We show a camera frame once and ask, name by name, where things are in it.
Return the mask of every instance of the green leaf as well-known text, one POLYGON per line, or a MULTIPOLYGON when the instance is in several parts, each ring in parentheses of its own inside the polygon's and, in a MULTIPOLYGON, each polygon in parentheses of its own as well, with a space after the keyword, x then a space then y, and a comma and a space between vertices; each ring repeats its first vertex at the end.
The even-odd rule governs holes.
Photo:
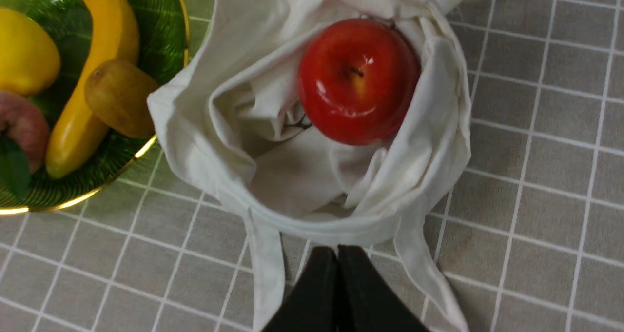
POLYGON ((26 153, 17 142, 7 136, 0 137, 0 182, 19 201, 25 199, 31 183, 26 153))

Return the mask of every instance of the yellow lemon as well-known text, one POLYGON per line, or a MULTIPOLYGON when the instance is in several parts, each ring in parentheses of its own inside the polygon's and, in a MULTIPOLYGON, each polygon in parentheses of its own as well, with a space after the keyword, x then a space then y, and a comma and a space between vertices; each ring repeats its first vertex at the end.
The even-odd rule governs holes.
POLYGON ((20 12, 0 8, 0 91, 40 94, 59 70, 59 50, 45 30, 20 12))

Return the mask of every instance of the plate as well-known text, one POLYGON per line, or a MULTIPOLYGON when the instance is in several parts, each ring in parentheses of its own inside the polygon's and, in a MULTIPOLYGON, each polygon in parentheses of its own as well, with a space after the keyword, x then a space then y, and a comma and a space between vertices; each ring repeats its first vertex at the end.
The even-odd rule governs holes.
MULTIPOLYGON (((183 0, 127 0, 141 34, 138 67, 161 84, 171 81, 189 62, 189 16, 183 0)), ((91 47, 91 14, 80 0, 0 0, 0 7, 23 12, 37 21, 56 43, 60 75, 46 92, 30 99, 54 126, 82 73, 91 47)), ((17 201, 0 186, 0 216, 51 212, 76 205, 111 183, 156 142, 127 138, 111 130, 95 155, 59 180, 45 168, 33 175, 29 194, 17 201)))

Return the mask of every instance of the banana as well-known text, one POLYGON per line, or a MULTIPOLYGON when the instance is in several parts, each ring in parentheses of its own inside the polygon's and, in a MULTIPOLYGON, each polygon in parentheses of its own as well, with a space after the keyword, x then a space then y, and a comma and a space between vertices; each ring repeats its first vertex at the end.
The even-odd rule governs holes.
POLYGON ((85 86, 91 73, 103 63, 138 62, 140 35, 137 20, 127 0, 82 0, 93 19, 91 51, 80 80, 53 129, 45 166, 50 177, 59 179, 82 167, 96 152, 109 127, 91 112, 85 86))

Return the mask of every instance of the cloth bag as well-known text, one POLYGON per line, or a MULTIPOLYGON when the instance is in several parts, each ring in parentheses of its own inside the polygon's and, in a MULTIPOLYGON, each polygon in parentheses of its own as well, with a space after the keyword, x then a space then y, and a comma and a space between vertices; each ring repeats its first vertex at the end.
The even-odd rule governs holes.
POLYGON ((280 232, 330 246, 394 238, 410 279, 468 331, 423 237, 427 212, 470 158, 466 61, 444 18, 460 1, 216 0, 196 57, 150 96, 173 172, 245 222, 255 331, 283 300, 280 232), (356 17, 394 23, 423 68, 397 135, 366 147, 341 145, 310 127, 296 89, 308 43, 356 17))

